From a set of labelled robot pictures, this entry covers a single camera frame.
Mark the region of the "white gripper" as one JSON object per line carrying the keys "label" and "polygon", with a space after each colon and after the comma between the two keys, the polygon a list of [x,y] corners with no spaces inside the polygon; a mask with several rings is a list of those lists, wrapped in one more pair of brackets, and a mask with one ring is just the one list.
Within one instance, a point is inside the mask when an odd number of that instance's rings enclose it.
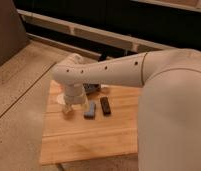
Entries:
{"label": "white gripper", "polygon": [[88,99],[82,84],[66,85],[64,89],[64,106],[62,111],[69,113],[73,105],[81,105],[84,111],[88,110]]}

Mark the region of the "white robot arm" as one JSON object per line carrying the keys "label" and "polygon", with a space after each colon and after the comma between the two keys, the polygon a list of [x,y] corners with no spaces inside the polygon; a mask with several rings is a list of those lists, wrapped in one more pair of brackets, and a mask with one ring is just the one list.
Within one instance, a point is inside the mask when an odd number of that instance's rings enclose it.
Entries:
{"label": "white robot arm", "polygon": [[53,68],[65,107],[86,100],[83,85],[140,87],[139,171],[201,171],[201,52],[150,51],[85,64],[71,54]]}

